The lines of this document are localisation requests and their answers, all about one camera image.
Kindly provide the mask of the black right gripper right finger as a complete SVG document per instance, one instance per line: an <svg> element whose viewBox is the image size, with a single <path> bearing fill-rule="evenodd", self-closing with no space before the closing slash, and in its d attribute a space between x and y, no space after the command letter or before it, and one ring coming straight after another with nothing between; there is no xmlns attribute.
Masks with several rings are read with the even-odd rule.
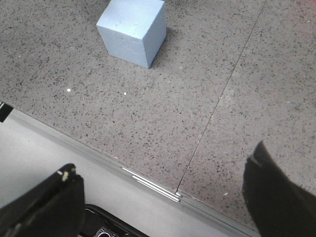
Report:
<svg viewBox="0 0 316 237"><path fill-rule="evenodd" d="M314 237L316 197L296 185L260 141L247 158L242 195L262 237Z"/></svg>

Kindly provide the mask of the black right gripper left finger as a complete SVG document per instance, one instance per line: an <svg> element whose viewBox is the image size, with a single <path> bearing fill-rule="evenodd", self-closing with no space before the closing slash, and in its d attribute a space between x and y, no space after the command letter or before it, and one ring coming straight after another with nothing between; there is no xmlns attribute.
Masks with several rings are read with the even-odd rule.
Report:
<svg viewBox="0 0 316 237"><path fill-rule="evenodd" d="M84 223L84 180L68 163L0 209L2 237L76 237Z"/></svg>

